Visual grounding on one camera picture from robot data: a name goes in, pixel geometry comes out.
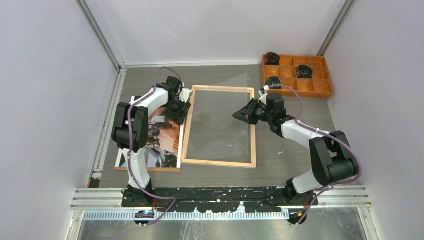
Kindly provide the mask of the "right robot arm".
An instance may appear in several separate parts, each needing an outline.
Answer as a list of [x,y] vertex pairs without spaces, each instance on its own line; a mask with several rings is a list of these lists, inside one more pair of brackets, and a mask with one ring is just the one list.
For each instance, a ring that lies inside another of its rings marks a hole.
[[267,123],[277,136],[309,150],[311,170],[289,179],[284,188],[284,196],[291,205],[299,205],[306,193],[315,189],[359,176],[360,165],[346,135],[342,131],[321,131],[288,115],[284,99],[278,93],[253,98],[232,116],[249,125]]

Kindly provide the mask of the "white wooden picture frame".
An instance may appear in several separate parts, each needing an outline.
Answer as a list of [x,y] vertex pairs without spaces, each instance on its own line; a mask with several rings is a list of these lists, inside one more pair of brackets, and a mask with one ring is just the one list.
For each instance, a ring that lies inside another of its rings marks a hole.
[[[209,165],[209,166],[219,166],[219,167],[235,167],[235,168],[251,168],[254,169],[257,166],[257,149],[256,149],[256,127],[255,125],[250,126],[250,161],[248,163],[238,163],[238,162],[229,162],[229,161],[212,161],[212,160],[196,160],[187,158],[187,148],[190,135],[190,125],[192,121],[192,113],[194,106],[195,98],[195,88],[196,85],[192,86],[192,96],[190,99],[191,109],[188,112],[185,129],[184,129],[184,138],[183,138],[183,148],[181,151],[181,162],[183,164],[194,164],[194,165]],[[251,99],[255,97],[255,90],[252,87],[247,88],[250,91]]]

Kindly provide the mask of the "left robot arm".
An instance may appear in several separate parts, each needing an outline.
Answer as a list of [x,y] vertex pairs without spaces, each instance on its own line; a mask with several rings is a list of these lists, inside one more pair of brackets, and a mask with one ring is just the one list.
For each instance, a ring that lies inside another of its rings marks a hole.
[[165,83],[130,103],[116,107],[111,139],[125,155],[129,174],[127,192],[141,207],[148,207],[155,198],[145,160],[145,146],[159,136],[160,127],[149,123],[155,110],[164,108],[164,115],[178,125],[184,123],[191,107],[191,90],[177,77],[169,76]]

